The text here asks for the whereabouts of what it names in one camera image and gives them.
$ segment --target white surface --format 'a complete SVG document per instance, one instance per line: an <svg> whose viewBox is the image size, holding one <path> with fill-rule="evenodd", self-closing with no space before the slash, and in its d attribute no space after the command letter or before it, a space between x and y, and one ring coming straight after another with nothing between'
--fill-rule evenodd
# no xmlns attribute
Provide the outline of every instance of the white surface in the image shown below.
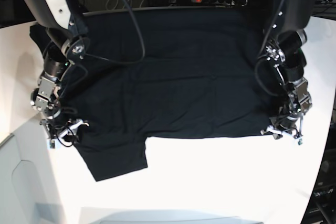
<svg viewBox="0 0 336 224"><path fill-rule="evenodd" d="M31 24L0 29L0 142L36 114L30 108L30 94L43 60L29 38Z"/></svg>
<svg viewBox="0 0 336 224"><path fill-rule="evenodd" d="M0 148L0 223L28 223L12 186L12 173L20 161L13 138Z"/></svg>
<svg viewBox="0 0 336 224"><path fill-rule="evenodd" d="M26 25L0 30L0 41L21 27L20 39L30 45L25 42L29 41ZM306 32L305 77L313 107L304 118L302 146L292 139L275 141L271 136L204 140L153 137L146 141L148 169L98 183L74 148L45 155L43 140L28 142L21 137L21 158L34 162L43 183L46 176L55 180L71 224L100 223L101 219L181 221L205 216L299 224L322 159L336 86L336 22L312 18ZM15 42L7 40L11 54L16 55L15 48L24 50L15 45L20 45L17 38ZM36 48L26 51L31 55ZM8 56L6 51L2 54L3 62ZM24 105L29 110L29 101ZM48 168L52 176L43 172Z"/></svg>

